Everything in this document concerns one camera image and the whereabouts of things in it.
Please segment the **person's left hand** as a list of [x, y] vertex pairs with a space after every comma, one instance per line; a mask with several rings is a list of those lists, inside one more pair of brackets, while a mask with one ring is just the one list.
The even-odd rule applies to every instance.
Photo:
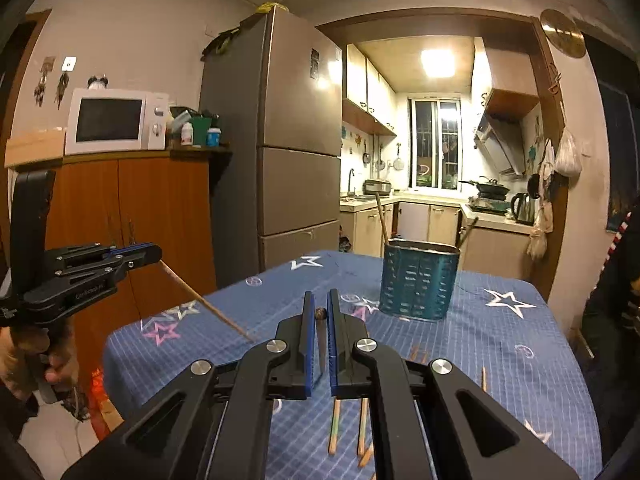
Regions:
[[26, 402], [44, 380], [52, 389], [68, 391], [77, 384], [79, 363], [72, 320], [50, 341], [38, 327], [2, 327], [1, 381], [17, 400]]

